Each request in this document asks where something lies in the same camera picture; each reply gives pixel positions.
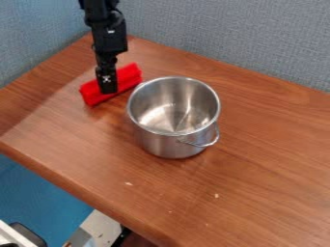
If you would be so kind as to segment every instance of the wooden table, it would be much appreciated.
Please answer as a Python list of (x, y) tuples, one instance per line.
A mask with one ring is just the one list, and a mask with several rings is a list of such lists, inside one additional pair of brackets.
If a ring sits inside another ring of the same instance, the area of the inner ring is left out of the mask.
[(159, 246), (330, 245), (330, 96), (130, 38), (121, 64), (218, 92), (222, 140), (167, 160), (133, 141), (130, 92), (94, 109), (83, 37), (0, 91), (0, 151)]

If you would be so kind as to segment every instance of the stainless steel pot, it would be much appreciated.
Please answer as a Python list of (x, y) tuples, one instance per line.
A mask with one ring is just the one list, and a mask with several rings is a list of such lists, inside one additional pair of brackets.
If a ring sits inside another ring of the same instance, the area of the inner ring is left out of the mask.
[(200, 80), (170, 76), (138, 86), (129, 116), (141, 147), (165, 158), (190, 157), (220, 140), (221, 101)]

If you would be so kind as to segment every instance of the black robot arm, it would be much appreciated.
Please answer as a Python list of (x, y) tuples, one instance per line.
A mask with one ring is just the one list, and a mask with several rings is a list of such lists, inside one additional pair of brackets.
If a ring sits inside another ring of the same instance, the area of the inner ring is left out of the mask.
[(118, 10), (119, 0), (79, 0), (86, 23), (93, 28), (95, 75), (101, 92), (118, 92), (117, 56), (129, 51), (127, 23)]

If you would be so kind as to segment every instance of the pot handle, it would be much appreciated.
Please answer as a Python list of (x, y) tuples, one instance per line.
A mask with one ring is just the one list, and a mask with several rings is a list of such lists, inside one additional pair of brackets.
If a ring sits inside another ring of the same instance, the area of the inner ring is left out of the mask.
[(221, 139), (221, 130), (220, 130), (218, 124), (216, 125), (214, 128), (216, 128), (216, 137), (214, 137), (214, 140), (213, 140), (212, 142), (209, 142), (209, 143), (200, 144), (200, 143), (189, 142), (189, 141), (182, 140), (182, 139), (179, 139), (179, 138), (177, 139), (177, 141), (181, 142), (181, 143), (189, 144), (189, 145), (191, 145), (191, 146), (194, 146), (194, 147), (198, 147), (198, 148), (210, 147), (210, 146), (213, 146), (213, 145), (220, 141), (220, 139)]

